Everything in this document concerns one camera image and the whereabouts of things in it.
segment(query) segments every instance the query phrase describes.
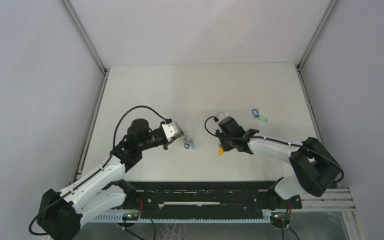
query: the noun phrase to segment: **keychain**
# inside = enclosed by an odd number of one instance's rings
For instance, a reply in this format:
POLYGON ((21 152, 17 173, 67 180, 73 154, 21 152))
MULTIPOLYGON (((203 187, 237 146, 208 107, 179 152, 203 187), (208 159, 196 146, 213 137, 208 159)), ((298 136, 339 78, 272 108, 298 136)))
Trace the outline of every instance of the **keychain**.
POLYGON ((179 138, 184 143, 184 145, 183 145, 184 148, 194 150, 195 149, 195 145, 194 145, 194 141, 193 141, 194 139, 191 136, 186 135, 186 132, 184 132, 184 133, 185 134, 179 138))
POLYGON ((258 119, 258 120, 260 120, 260 121, 263 121, 263 122, 267 122, 267 121, 268 121, 267 117, 265 117, 265 116, 261 116, 261 115, 259 114, 259 110, 258 110, 258 108, 254 108, 254 109, 252 109, 251 112, 252 112, 252 115, 254 115, 254 118, 256 118, 256 119, 258 119))

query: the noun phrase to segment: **white wall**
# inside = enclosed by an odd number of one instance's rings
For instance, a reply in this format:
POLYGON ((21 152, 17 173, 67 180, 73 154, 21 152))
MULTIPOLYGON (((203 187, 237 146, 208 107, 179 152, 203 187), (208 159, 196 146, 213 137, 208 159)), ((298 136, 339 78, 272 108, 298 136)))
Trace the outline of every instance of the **white wall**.
POLYGON ((384 1, 341 1, 304 77, 363 226, 384 239, 384 1))
POLYGON ((72 0, 106 67, 298 63, 330 0, 72 0))
POLYGON ((1 240, 41 239, 28 225, 72 177, 100 77, 59 1, 0 0, 1 240))

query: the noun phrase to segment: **white table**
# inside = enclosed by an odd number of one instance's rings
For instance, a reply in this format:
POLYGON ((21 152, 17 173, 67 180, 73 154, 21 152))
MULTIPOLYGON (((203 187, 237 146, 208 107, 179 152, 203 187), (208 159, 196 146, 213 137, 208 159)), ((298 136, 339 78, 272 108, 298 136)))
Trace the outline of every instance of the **white table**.
MULTIPOLYGON (((110 152, 114 129, 131 107, 147 105, 172 118, 193 137, 195 150, 183 142, 143 152, 143 159, 126 175, 127 181, 264 181, 293 173, 292 167, 261 155, 231 150, 217 156, 219 140, 205 132, 204 120, 227 112, 245 130, 258 129, 285 140, 316 137, 304 94, 292 63, 230 63, 113 66, 94 126, 83 173, 90 172, 110 152), (268 118, 253 118, 259 108, 268 118)), ((161 119, 136 109, 121 123, 117 143, 132 120, 144 118, 152 129, 161 119)), ((218 128, 212 120, 210 130, 218 128)))

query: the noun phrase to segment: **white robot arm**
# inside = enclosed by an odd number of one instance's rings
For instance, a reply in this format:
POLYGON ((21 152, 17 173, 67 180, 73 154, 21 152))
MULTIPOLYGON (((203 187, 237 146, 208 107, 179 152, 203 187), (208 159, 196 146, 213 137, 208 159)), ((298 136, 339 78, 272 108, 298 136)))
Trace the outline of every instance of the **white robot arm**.
POLYGON ((229 114, 223 112, 205 121, 207 132, 220 140, 221 151, 237 149, 248 154, 265 155, 292 166, 295 174, 282 177, 269 190, 272 209, 277 203, 293 196, 309 193, 320 197, 332 183, 342 180, 344 172, 326 148, 313 137, 305 141, 285 141, 258 134, 259 131, 245 131, 229 114), (215 134, 207 129, 207 121, 213 118, 219 130, 215 134))
POLYGON ((134 120, 123 140, 94 170, 58 192, 50 189, 43 194, 39 213, 30 223, 30 233, 50 235, 55 240, 74 238, 83 225, 108 209, 121 206, 128 197, 129 193, 118 185, 102 190, 104 187, 122 180, 142 159, 142 151, 161 145, 167 150, 183 134, 171 119, 165 119, 154 130, 145 119, 134 120), (46 233, 33 232, 34 221, 46 233))

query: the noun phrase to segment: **black wire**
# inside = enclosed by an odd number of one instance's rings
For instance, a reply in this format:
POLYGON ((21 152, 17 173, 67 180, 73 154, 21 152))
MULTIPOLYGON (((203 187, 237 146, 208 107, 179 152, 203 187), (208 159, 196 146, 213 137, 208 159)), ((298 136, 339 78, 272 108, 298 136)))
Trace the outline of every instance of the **black wire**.
POLYGON ((205 120, 205 122, 204 122, 204 128, 205 128, 206 132, 209 133, 213 137, 216 137, 216 138, 219 138, 219 139, 225 139, 225 140, 263 139, 263 140, 267 140, 267 141, 283 144, 283 145, 286 145, 286 146, 291 145, 293 147, 303 148, 303 149, 305 149, 307 151, 313 152, 314 154, 317 154, 320 157, 326 159, 327 161, 329 161, 331 164, 333 164, 337 168, 337 170, 340 172, 340 178, 338 180, 333 181, 334 184, 339 183, 340 181, 342 181, 342 179, 344 179, 345 174, 344 174, 344 171, 342 170, 341 166, 339 166, 339 164, 337 164, 336 162, 332 161, 330 158, 320 154, 319 152, 314 151, 313 149, 310 149, 308 147, 305 147, 305 146, 299 145, 299 144, 294 144, 294 143, 289 144, 288 142, 285 142, 285 141, 277 140, 277 139, 270 138, 270 137, 264 137, 264 136, 244 136, 244 137, 217 136, 214 133, 210 132, 210 130, 208 130, 208 128, 207 128, 207 122, 210 119, 216 119, 216 117, 215 116, 210 116, 209 118, 207 118, 205 120))
POLYGON ((28 232, 31 234, 31 235, 34 235, 34 236, 46 236, 48 235, 46 232, 34 232, 32 230, 32 227, 33 227, 33 224, 35 223, 35 221, 39 218, 39 216, 41 214, 43 214, 46 210, 48 210, 50 207, 52 207, 53 205, 55 205, 56 203, 58 203, 61 199, 67 197, 69 194, 71 193, 71 191, 67 192, 66 194, 64 194, 64 196, 58 198, 56 201, 54 201, 53 203, 51 203, 50 205, 48 205, 47 207, 45 207, 42 211, 40 211, 34 218, 33 220, 30 222, 30 224, 28 225, 28 232))
POLYGON ((126 232, 128 232, 129 234, 135 236, 136 238, 140 239, 140 240, 146 240, 145 238, 142 238, 142 237, 140 237, 139 235, 137 235, 136 233, 130 231, 128 228, 125 228, 124 230, 125 230, 126 232))
MULTIPOLYGON (((149 215, 146 215, 149 220, 151 220, 151 223, 152 223, 152 228, 153 228, 153 240, 155 240, 155 238, 157 237, 157 228, 155 226, 155 223, 154 223, 154 220, 149 216, 149 215)), ((121 227, 123 228, 123 230, 125 230, 126 232, 128 232, 129 234, 135 236, 136 238, 140 239, 140 240, 146 240, 142 237, 140 237, 139 235, 137 235, 136 233, 130 231, 129 229, 125 228, 124 227, 124 224, 126 223, 127 219, 123 221, 123 223, 121 224, 121 227)))
POLYGON ((154 109, 152 109, 151 107, 149 106, 145 106, 145 105, 139 105, 139 106, 134 106, 132 108, 130 108, 121 118, 120 120, 118 121, 117 123, 117 126, 115 127, 115 131, 114 131, 114 137, 112 138, 112 149, 114 149, 116 147, 116 135, 117 135, 117 130, 119 129, 119 126, 120 124, 122 123, 123 119, 127 116, 127 114, 129 114, 131 111, 135 110, 135 109, 139 109, 139 108, 144 108, 144 109, 149 109, 151 110, 153 113, 155 113, 158 117, 162 118, 164 121, 167 120, 167 118, 161 116, 157 111, 155 111, 154 109))
POLYGON ((286 208, 286 211, 285 211, 285 215, 283 216, 283 222, 282 222, 282 240, 285 240, 285 222, 286 222, 286 217, 288 216, 288 210, 291 208, 292 206, 292 201, 290 202, 290 204, 287 206, 286 208))
POLYGON ((293 234, 295 234, 296 239, 300 240, 300 237, 299 237, 298 234, 292 229, 292 227, 288 227, 288 228, 289 228, 289 230, 290 230, 293 234))
MULTIPOLYGON (((120 120, 118 121, 117 123, 117 126, 115 127, 115 131, 114 131, 114 137, 113 137, 113 140, 112 140, 112 149, 114 149, 116 147, 116 135, 117 135, 117 130, 119 129, 119 126, 120 124, 122 123, 122 120, 126 117, 126 115, 128 113, 130 113, 131 111, 135 110, 135 109, 138 109, 138 108, 145 108, 145 109, 149 109, 151 110, 152 112, 154 112, 158 117, 162 118, 163 120, 167 120, 166 118, 164 118, 163 116, 161 116, 157 111, 155 111, 154 109, 152 109, 151 107, 149 106, 144 106, 144 105, 139 105, 139 106, 134 106, 132 108, 130 108, 121 118, 120 120)), ((109 158, 106 160, 106 162, 102 165, 102 168, 105 168, 105 166, 110 162, 111 158, 113 157, 113 154, 110 154, 109 155, 109 158)), ((73 191, 74 190, 77 190, 80 186, 82 186, 84 183, 86 183, 87 181, 89 181, 91 178, 93 178, 96 174, 98 174, 99 172, 101 171, 101 169, 98 169, 96 172, 94 172, 92 175, 90 175, 89 177, 87 177, 84 181, 82 181, 81 183, 79 183, 77 186, 73 187, 73 191)), ((33 220, 30 222, 30 224, 28 225, 28 232, 31 234, 31 235, 34 235, 34 236, 46 236, 48 235, 48 233, 46 232, 34 232, 32 230, 32 227, 33 227, 33 224, 35 223, 35 221, 39 218, 40 215, 42 215, 46 210, 48 210, 50 207, 52 207, 53 205, 55 205, 56 203, 58 203, 59 201, 61 201, 62 199, 64 199, 65 197, 67 197, 69 194, 71 194, 72 191, 69 191, 67 192, 66 194, 64 194, 63 196, 61 196, 60 198, 58 198, 57 200, 55 200, 52 204, 48 205, 47 207, 45 207, 42 211, 40 211, 34 218, 33 220)), ((153 239, 155 240, 155 237, 156 237, 156 230, 155 230, 155 225, 154 225, 154 222, 152 221, 151 218, 149 218, 152 222, 152 226, 154 227, 154 237, 153 239)))

